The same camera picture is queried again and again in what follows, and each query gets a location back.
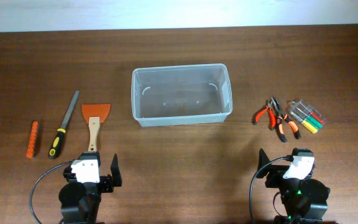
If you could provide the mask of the orange perforated bit holder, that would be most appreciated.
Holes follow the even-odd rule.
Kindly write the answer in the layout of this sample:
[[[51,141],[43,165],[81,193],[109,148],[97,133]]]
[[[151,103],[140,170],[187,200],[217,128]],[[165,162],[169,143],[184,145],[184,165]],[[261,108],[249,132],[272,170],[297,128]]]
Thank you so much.
[[[26,152],[26,157],[29,158],[29,159],[33,158],[34,154],[35,154],[35,146],[36,146],[36,143],[37,143],[38,131],[39,131],[39,122],[38,121],[33,121],[31,130],[30,130],[30,136],[29,136],[29,143],[28,143],[28,146],[27,146],[27,152]]]

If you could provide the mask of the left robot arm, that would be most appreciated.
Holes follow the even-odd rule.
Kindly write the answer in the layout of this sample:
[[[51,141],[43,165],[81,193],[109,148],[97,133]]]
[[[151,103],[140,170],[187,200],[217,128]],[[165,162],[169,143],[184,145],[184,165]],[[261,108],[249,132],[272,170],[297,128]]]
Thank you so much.
[[[102,194],[122,185],[118,158],[113,156],[108,175],[100,175],[99,152],[84,152],[68,165],[63,176],[67,184],[60,190],[63,223],[96,223]]]

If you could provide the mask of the orange black needle-nose pliers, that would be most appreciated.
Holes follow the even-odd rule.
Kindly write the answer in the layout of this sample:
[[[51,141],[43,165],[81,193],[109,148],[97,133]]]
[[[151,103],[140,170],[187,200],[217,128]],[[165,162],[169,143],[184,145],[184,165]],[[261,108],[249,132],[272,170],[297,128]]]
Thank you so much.
[[[286,122],[292,129],[294,137],[296,139],[301,138],[300,130],[298,126],[295,124],[295,122],[289,117],[289,115],[284,112],[283,108],[281,107],[281,104],[276,99],[276,97],[271,97],[273,107],[275,111],[277,112],[277,118],[276,118],[276,128],[278,129],[278,137],[281,140],[281,142],[287,142],[287,139],[285,137],[285,133],[283,131],[283,122]]]

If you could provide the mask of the black yellow handled file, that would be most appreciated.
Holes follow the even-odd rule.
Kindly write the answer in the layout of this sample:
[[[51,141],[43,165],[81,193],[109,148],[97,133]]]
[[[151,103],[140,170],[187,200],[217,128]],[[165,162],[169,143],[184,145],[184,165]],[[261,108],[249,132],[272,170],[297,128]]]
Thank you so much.
[[[65,135],[67,133],[66,127],[68,125],[68,122],[70,121],[73,110],[75,109],[79,94],[80,94],[79,90],[76,90],[74,92],[74,95],[70,101],[68,108],[67,108],[67,111],[66,111],[63,121],[61,123],[61,126],[57,129],[57,134],[56,134],[56,136],[50,146],[50,149],[48,151],[49,159],[56,159],[60,155],[60,152],[61,152],[62,146],[63,146],[63,141],[64,141]]]

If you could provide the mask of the clear screwdriver set case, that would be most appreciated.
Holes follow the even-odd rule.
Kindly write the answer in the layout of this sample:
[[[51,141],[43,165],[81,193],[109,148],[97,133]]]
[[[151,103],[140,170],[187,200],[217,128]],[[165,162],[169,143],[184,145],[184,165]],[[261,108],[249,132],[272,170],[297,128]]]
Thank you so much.
[[[287,112],[312,134],[316,134],[326,124],[325,117],[303,100],[288,102]]]

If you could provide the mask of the small red handled cutters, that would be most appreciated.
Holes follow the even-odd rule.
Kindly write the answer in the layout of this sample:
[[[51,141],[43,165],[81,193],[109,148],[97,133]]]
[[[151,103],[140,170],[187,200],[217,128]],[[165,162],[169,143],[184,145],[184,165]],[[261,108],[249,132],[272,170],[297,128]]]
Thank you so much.
[[[273,113],[272,100],[268,100],[266,102],[266,104],[254,114],[254,116],[252,118],[252,124],[256,125],[259,122],[260,117],[265,113],[268,114],[268,117],[269,117],[269,120],[270,120],[268,128],[269,128],[269,130],[273,131],[275,129],[275,126],[276,126],[276,118],[275,118],[275,115]]]

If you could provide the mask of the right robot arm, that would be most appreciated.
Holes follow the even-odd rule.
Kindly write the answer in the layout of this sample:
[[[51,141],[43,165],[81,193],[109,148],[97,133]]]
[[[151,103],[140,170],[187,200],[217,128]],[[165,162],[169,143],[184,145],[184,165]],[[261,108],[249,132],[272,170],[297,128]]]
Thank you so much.
[[[277,214],[274,223],[322,223],[328,209],[330,188],[313,179],[314,154],[307,148],[294,148],[287,156],[271,160],[259,150],[255,179],[265,179],[268,189],[277,189],[286,214]]]

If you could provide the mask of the orange scraper wooden handle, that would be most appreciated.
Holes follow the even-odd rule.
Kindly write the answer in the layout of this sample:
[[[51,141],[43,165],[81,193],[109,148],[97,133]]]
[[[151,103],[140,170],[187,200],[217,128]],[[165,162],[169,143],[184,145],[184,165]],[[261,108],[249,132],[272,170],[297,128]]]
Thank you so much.
[[[81,106],[81,112],[85,121],[88,123],[89,129],[89,152],[96,152],[98,150],[97,141],[98,133],[101,126],[110,112],[110,104],[83,104]]]

